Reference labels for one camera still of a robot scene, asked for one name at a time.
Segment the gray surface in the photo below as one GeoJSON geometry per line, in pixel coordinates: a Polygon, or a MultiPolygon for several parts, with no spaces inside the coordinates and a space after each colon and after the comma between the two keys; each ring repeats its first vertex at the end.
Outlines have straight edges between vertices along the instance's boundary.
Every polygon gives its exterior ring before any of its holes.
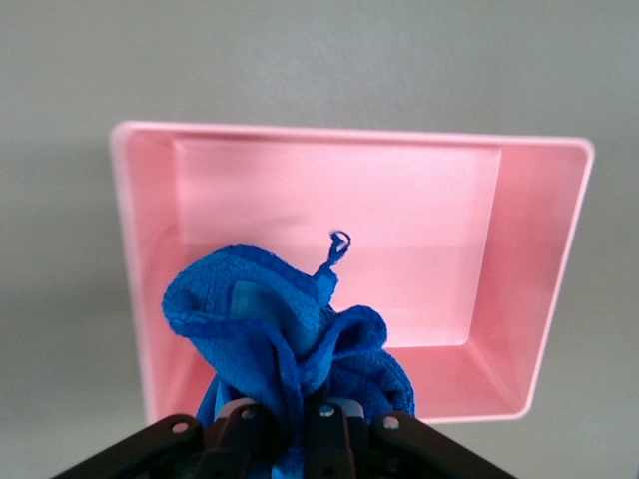
{"type": "Polygon", "coordinates": [[[126,119],[575,135],[597,163],[522,478],[639,466],[639,2],[0,1],[0,477],[144,424],[107,135],[126,119]]]}

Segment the pink plastic container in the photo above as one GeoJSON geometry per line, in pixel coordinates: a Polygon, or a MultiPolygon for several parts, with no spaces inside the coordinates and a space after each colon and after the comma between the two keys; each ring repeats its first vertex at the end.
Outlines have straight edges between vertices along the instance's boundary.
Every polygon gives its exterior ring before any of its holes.
{"type": "Polygon", "coordinates": [[[419,419],[529,409],[587,141],[125,123],[112,151],[149,421],[195,413],[214,374],[163,318],[175,275],[232,243],[312,273],[335,229],[332,304],[383,316],[419,419]]]}

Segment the blue towel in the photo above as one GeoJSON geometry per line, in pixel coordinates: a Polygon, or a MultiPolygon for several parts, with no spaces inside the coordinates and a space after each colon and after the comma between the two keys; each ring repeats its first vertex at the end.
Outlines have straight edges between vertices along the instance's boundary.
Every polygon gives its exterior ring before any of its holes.
{"type": "Polygon", "coordinates": [[[381,316],[367,306],[335,312],[329,305],[337,285],[331,267],[350,247],[344,232],[331,239],[314,275],[254,246],[224,247],[182,271],[162,304],[171,328],[217,371],[197,414],[203,425],[247,396],[292,441],[274,477],[301,476],[304,398],[327,380],[330,396],[359,402],[367,421],[390,411],[414,414],[408,378],[381,349],[381,316]]]}

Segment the screw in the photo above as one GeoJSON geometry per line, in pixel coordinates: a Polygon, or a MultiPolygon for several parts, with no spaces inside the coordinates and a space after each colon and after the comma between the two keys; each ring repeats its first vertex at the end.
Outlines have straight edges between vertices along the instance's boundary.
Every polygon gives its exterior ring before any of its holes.
{"type": "Polygon", "coordinates": [[[183,432],[187,432],[187,430],[189,430],[189,423],[184,421],[174,424],[171,428],[171,432],[174,434],[182,434],[183,432]]]}
{"type": "Polygon", "coordinates": [[[335,414],[335,410],[330,404],[324,404],[323,406],[320,406],[318,412],[321,417],[331,417],[335,414]]]}
{"type": "Polygon", "coordinates": [[[253,419],[257,415],[258,415],[258,413],[253,408],[248,408],[248,409],[245,409],[244,411],[242,411],[242,418],[243,419],[253,419]]]}
{"type": "Polygon", "coordinates": [[[396,431],[399,429],[399,419],[396,417],[386,416],[383,418],[381,424],[383,425],[383,428],[388,431],[396,431]]]}

